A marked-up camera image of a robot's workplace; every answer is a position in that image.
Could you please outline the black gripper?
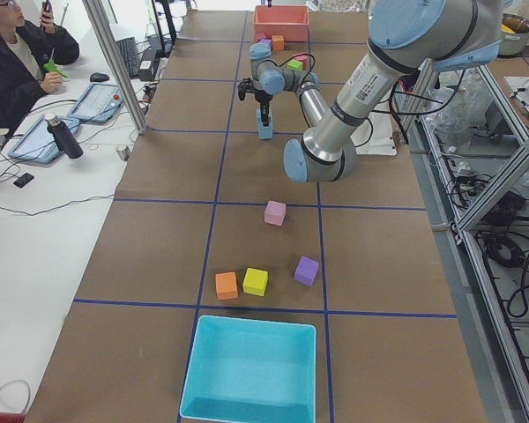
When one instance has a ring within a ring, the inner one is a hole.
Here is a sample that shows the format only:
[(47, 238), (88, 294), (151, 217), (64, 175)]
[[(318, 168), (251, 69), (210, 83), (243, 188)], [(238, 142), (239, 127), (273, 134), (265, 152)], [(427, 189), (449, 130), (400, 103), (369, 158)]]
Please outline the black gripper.
[(245, 100), (247, 94), (252, 94), (259, 103), (259, 119), (262, 125), (270, 124), (270, 102), (273, 96), (262, 89), (256, 88), (252, 78), (244, 78), (238, 84), (238, 98)]

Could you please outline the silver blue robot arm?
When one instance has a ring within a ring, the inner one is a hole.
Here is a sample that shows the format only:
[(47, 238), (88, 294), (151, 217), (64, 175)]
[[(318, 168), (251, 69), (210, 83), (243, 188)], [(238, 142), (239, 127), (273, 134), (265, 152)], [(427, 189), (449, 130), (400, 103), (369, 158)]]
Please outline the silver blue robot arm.
[(495, 60), (503, 11), (509, 6), (508, 1), (378, 1), (369, 21), (367, 53), (331, 104), (324, 101), (312, 71), (278, 66), (263, 43), (250, 47), (251, 75), (238, 84), (238, 95), (255, 95), (260, 121), (269, 127), (273, 95), (294, 92), (310, 126), (285, 146), (287, 177), (334, 182), (354, 169), (352, 135), (400, 77), (414, 74), (428, 59), (436, 72)]

